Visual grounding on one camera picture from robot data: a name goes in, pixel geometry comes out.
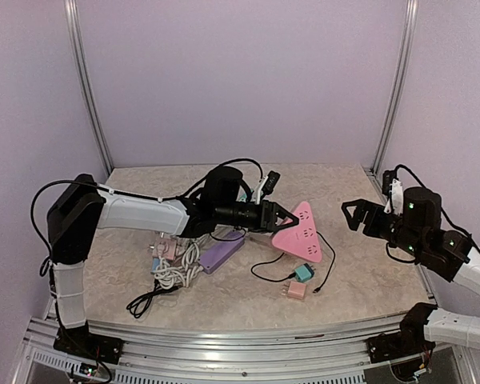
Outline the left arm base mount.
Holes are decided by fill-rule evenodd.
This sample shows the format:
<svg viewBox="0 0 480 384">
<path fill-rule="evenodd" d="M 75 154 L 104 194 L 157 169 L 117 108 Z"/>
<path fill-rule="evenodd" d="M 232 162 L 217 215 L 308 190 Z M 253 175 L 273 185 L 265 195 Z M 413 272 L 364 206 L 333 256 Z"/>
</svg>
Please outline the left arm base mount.
<svg viewBox="0 0 480 384">
<path fill-rule="evenodd" d="M 88 334 L 83 339 L 73 340 L 58 334 L 54 349 L 80 358 L 117 365 L 122 355 L 124 341 L 100 334 Z"/>
</svg>

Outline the pink triangular power strip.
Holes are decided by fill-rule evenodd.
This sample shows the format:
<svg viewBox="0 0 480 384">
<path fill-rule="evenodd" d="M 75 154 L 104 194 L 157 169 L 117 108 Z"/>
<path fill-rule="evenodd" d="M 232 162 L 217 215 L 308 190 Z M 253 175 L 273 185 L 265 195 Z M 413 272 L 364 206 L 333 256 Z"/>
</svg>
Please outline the pink triangular power strip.
<svg viewBox="0 0 480 384">
<path fill-rule="evenodd" d="M 320 263 L 322 251 L 311 205 L 307 201 L 300 202 L 293 214 L 299 219 L 299 224 L 274 234 L 271 237 L 272 247 L 306 262 Z"/>
</svg>

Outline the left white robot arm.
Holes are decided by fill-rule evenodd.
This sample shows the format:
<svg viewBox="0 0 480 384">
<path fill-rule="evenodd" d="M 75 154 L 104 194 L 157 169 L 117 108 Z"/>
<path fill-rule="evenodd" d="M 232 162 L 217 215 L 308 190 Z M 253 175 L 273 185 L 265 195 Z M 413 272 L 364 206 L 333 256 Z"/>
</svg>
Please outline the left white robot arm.
<svg viewBox="0 0 480 384">
<path fill-rule="evenodd" d="M 96 230 L 148 230 L 199 238 L 221 225 L 276 234 L 299 224 L 293 213 L 267 200 L 278 180 L 275 172 L 261 178 L 258 198 L 243 173 L 229 164 L 216 166 L 191 190 L 170 198 L 115 190 L 96 183 L 90 174 L 44 185 L 44 190 L 66 186 L 46 214 L 47 232 L 38 234 L 48 253 L 41 271 L 50 275 L 65 343 L 81 356 L 96 347 L 85 313 L 82 271 Z"/>
</svg>

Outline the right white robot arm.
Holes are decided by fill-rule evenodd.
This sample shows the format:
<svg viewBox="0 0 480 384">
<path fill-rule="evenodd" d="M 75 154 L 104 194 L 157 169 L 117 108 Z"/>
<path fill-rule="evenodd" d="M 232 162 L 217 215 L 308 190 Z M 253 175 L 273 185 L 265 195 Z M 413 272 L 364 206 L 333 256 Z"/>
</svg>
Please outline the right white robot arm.
<svg viewBox="0 0 480 384">
<path fill-rule="evenodd" d="M 441 196 L 425 187 L 404 191 L 402 211 L 392 213 L 365 199 L 342 204 L 348 227 L 386 241 L 447 282 L 480 296 L 480 249 L 458 230 L 441 228 Z M 374 362 L 431 351 L 436 342 L 480 350 L 480 318 L 449 312 L 434 304 L 415 304 L 399 323 L 399 330 L 369 338 Z"/>
</svg>

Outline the teal plug adapter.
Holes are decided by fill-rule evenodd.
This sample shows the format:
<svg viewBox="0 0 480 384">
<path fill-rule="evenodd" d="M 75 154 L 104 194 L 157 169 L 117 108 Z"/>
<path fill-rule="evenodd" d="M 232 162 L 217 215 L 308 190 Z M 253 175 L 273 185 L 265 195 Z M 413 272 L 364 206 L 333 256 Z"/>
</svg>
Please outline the teal plug adapter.
<svg viewBox="0 0 480 384">
<path fill-rule="evenodd" d="M 314 268 L 308 263 L 304 263 L 294 270 L 294 278 L 300 283 L 308 282 L 314 274 Z"/>
</svg>

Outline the pink small plug adapter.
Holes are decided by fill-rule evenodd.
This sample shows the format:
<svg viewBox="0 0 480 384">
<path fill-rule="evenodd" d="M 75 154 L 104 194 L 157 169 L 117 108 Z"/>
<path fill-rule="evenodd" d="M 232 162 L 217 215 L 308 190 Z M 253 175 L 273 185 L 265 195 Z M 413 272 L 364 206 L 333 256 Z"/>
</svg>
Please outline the pink small plug adapter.
<svg viewBox="0 0 480 384">
<path fill-rule="evenodd" d="M 148 247 L 153 258 L 164 258 L 172 261 L 176 255 L 178 242 L 172 237 L 156 237 Z"/>
</svg>

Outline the purple power strip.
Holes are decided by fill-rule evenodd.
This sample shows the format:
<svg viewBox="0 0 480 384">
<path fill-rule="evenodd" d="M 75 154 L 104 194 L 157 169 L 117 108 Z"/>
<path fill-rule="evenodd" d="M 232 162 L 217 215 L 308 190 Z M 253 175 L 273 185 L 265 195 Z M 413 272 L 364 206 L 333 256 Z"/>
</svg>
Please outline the purple power strip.
<svg viewBox="0 0 480 384">
<path fill-rule="evenodd" d="M 227 262 L 245 244 L 245 235 L 240 231 L 229 232 L 221 241 L 213 244 L 200 255 L 198 264 L 205 274 L 212 274 Z"/>
</svg>

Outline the light blue small plug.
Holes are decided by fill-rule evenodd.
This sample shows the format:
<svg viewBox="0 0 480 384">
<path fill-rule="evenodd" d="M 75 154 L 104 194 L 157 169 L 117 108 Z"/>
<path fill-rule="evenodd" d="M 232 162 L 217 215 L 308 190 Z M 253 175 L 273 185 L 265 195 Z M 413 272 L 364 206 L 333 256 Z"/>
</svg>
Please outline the light blue small plug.
<svg viewBox="0 0 480 384">
<path fill-rule="evenodd" d="M 154 258 L 151 267 L 151 273 L 156 274 L 159 270 L 159 266 L 161 264 L 161 260 L 159 258 Z"/>
</svg>

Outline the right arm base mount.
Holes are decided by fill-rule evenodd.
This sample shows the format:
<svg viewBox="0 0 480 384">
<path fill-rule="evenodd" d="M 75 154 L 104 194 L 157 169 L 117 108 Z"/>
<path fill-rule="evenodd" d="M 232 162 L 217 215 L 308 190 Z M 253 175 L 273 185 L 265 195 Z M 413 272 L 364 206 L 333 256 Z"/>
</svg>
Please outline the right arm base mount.
<svg viewBox="0 0 480 384">
<path fill-rule="evenodd" d="M 435 342 L 429 342 L 423 336 L 413 335 L 409 331 L 379 334 L 366 340 L 367 353 L 371 363 L 404 358 L 431 351 L 435 347 Z"/>
</svg>

